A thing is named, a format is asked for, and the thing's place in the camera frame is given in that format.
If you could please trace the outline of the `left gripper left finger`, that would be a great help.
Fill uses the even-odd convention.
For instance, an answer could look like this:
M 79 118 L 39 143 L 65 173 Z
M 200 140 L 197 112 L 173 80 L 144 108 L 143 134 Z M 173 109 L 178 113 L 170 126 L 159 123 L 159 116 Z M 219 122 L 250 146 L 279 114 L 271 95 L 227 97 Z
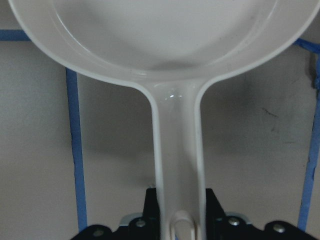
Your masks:
M 121 223 L 116 231 L 99 224 L 90 225 L 73 237 L 74 240 L 159 240 L 160 210 L 155 188 L 145 192 L 142 215 Z

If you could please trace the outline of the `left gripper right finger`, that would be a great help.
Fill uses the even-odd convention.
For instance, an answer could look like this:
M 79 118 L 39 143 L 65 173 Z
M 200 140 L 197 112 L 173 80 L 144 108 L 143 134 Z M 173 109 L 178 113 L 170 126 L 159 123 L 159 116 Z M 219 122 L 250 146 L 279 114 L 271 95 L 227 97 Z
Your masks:
M 227 214 L 211 188 L 206 193 L 205 227 L 208 240 L 314 240 L 315 237 L 281 220 L 256 228 L 242 216 Z

